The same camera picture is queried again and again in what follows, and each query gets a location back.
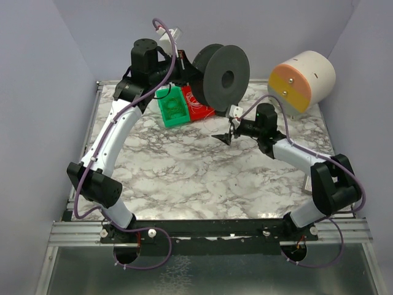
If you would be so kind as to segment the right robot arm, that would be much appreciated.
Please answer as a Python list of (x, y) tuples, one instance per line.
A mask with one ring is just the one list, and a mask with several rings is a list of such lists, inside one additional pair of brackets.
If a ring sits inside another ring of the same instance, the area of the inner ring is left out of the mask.
[(311, 178), (312, 199), (283, 217), (284, 232), (289, 235), (360, 200), (361, 193), (345, 155), (322, 155), (296, 147), (278, 130), (277, 120), (274, 106), (260, 103), (254, 120), (232, 117), (229, 131), (213, 137), (231, 145), (233, 138), (248, 136), (256, 140), (263, 154), (286, 162)]

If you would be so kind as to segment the red plastic bin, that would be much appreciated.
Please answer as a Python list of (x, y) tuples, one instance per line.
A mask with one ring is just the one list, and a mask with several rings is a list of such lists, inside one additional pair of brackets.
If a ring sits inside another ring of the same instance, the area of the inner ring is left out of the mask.
[(213, 108), (202, 105), (196, 100), (189, 85), (182, 87), (181, 90), (192, 122), (203, 120), (216, 114)]

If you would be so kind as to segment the green plastic bin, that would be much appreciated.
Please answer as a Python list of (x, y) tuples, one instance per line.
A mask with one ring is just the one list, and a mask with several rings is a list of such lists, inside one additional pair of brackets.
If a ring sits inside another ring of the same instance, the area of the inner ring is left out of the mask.
[(190, 122), (189, 110), (180, 87), (161, 88), (155, 92), (155, 96), (166, 128)]

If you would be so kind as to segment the small white box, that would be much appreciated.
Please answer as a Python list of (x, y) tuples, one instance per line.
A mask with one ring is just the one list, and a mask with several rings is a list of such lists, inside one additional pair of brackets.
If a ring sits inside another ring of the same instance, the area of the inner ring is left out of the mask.
[(303, 192), (306, 194), (311, 195), (312, 194), (312, 184), (311, 184), (311, 178), (309, 176), (305, 176), (304, 182), (303, 182)]

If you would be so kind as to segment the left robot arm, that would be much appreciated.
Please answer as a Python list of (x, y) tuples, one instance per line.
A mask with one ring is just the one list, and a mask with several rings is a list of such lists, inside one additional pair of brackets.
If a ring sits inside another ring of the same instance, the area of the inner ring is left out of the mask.
[(131, 50), (131, 65), (115, 86), (108, 117), (98, 137), (80, 159), (69, 163), (67, 174), (74, 186), (74, 216), (79, 214), (78, 199), (84, 197), (118, 229), (132, 231), (136, 216), (120, 198), (122, 184), (112, 179), (114, 166), (125, 140), (156, 91), (166, 84), (189, 82), (195, 68), (183, 64), (176, 40), (164, 35), (159, 41), (138, 39)]

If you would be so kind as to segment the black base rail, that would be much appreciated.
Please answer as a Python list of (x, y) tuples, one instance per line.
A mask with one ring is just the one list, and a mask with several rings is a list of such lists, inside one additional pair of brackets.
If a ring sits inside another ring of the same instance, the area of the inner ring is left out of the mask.
[(280, 218), (140, 220), (134, 226), (137, 233), (104, 225), (101, 244), (143, 256), (279, 255), (283, 245), (318, 240), (311, 226), (291, 230)]

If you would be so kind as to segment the black spool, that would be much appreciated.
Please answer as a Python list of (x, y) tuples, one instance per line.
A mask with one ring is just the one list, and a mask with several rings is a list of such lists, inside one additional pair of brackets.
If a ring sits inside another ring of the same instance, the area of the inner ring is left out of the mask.
[(243, 98), (249, 83), (250, 64), (237, 45), (210, 44), (195, 57), (192, 65), (203, 77), (190, 83), (197, 102), (225, 112)]

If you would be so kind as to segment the large cylinder drum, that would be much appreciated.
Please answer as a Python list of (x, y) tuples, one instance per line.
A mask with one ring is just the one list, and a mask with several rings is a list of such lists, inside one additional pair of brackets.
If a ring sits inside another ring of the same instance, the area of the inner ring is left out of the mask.
[(278, 64), (268, 79), (268, 93), (282, 103), (287, 116), (297, 117), (327, 98), (336, 81), (329, 60), (307, 50)]

